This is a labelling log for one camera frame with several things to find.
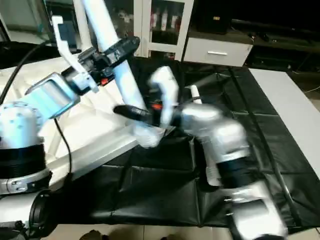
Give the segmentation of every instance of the white table edge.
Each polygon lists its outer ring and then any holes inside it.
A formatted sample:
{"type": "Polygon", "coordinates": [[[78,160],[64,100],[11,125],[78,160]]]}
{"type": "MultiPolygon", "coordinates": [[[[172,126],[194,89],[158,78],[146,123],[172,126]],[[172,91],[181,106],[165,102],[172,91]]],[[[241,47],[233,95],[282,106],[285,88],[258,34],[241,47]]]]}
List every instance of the white table edge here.
{"type": "Polygon", "coordinates": [[[286,72],[249,70],[320,179],[320,112],[286,72]]]}

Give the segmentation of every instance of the bottle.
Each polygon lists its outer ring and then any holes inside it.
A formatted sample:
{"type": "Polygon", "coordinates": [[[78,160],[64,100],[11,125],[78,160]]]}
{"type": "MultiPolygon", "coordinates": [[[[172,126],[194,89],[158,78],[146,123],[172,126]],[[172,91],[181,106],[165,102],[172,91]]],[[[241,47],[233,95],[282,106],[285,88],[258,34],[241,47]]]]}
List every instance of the bottle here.
{"type": "Polygon", "coordinates": [[[165,31],[167,28],[167,20],[168,20],[168,10],[165,9],[162,14],[162,19],[161,19],[161,30],[162,31],[165,31]]]}
{"type": "Polygon", "coordinates": [[[172,28],[172,29],[175,29],[175,28],[176,28],[177,20],[178,20],[178,16],[172,15],[172,18],[171,18],[171,28],[172,28]]]}
{"type": "Polygon", "coordinates": [[[178,5],[175,4],[172,10],[172,18],[171,18],[171,28],[176,29],[177,27],[177,20],[178,20],[178,5]]]}
{"type": "Polygon", "coordinates": [[[151,12],[151,19],[150,19],[150,28],[155,28],[157,26],[157,13],[151,12]]]}

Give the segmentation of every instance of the red part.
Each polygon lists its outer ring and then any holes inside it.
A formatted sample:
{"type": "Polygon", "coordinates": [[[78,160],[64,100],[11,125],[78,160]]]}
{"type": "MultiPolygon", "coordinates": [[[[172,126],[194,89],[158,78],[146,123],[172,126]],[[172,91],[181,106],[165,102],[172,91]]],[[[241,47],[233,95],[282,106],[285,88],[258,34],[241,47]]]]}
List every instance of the red part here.
{"type": "Polygon", "coordinates": [[[104,85],[107,85],[108,82],[109,82],[108,78],[102,78],[100,83],[102,86],[104,86],[104,85]]]}
{"type": "Polygon", "coordinates": [[[152,108],[154,108],[156,110],[161,110],[162,109],[162,104],[154,103],[151,106],[152,106],[152,108]]]}

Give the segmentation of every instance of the metal bracket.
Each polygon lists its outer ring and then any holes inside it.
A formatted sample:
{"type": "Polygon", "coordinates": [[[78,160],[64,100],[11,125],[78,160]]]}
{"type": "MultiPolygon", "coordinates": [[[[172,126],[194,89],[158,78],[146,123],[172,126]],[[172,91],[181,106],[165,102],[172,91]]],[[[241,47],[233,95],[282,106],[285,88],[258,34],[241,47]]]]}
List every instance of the metal bracket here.
{"type": "Polygon", "coordinates": [[[56,45],[60,55],[78,72],[73,78],[79,89],[84,90],[89,87],[94,93],[99,91],[98,86],[86,69],[78,62],[78,59],[72,55],[69,50],[68,42],[63,41],[60,36],[59,24],[63,24],[64,20],[61,16],[52,16],[53,30],[56,40],[56,45]]]}

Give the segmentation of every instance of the glass cabinet door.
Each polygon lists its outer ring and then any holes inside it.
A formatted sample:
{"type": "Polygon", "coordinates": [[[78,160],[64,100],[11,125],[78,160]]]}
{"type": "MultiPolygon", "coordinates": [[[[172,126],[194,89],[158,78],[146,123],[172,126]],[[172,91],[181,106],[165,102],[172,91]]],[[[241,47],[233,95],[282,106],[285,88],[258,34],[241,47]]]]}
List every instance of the glass cabinet door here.
{"type": "Polygon", "coordinates": [[[181,61],[193,4],[194,0],[143,0],[143,57],[181,61]]]}
{"type": "Polygon", "coordinates": [[[184,3],[152,0],[149,42],[177,45],[184,3]]]}

